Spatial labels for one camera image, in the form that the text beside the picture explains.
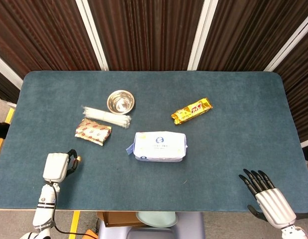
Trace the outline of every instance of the blue tag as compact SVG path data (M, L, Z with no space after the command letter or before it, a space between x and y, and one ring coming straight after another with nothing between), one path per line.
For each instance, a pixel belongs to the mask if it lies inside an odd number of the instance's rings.
M126 152L128 155L130 155L132 152L134 152L134 144L132 143L130 147L126 149Z

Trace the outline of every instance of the blue logo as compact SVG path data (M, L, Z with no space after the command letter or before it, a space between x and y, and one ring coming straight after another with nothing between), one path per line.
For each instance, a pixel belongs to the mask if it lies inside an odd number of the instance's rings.
M164 142L164 138L163 137L158 137L156 139L156 143L162 143L162 142Z

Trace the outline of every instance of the gray floor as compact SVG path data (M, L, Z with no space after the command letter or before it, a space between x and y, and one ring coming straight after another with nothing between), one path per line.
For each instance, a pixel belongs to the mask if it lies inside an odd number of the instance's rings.
M9 107L0 101L0 121L4 121ZM33 231L34 211L0 211L0 239L18 239ZM57 211L56 222L59 229L69 231L73 212ZM205 213L206 239L280 239L281 231L268 223L254 218L250 213ZM96 226L95 212L81 212L78 232ZM308 219L300 220L297 226L308 232ZM53 239L67 239L68 235L59 234L52 229Z

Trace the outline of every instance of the stainless steel bowl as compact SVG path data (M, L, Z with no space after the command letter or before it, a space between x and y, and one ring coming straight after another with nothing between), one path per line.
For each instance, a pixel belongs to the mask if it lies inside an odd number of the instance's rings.
M134 96L124 90L114 91L107 99L107 108L117 115L124 115L130 112L134 104Z

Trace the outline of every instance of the dark teal tablecloth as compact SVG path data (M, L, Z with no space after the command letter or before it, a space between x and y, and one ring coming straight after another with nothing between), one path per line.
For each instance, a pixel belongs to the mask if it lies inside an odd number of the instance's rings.
M133 93L129 129L112 126L103 147L74 137L89 106ZM185 124L170 114L203 97L213 109ZM179 163L137 161L125 149L138 131L187 136ZM281 78L268 72L29 73L0 156L0 208L35 208L47 154L74 148L78 170L60 184L59 209L246 211L255 205L238 174L263 170L293 209L308 212L308 171Z

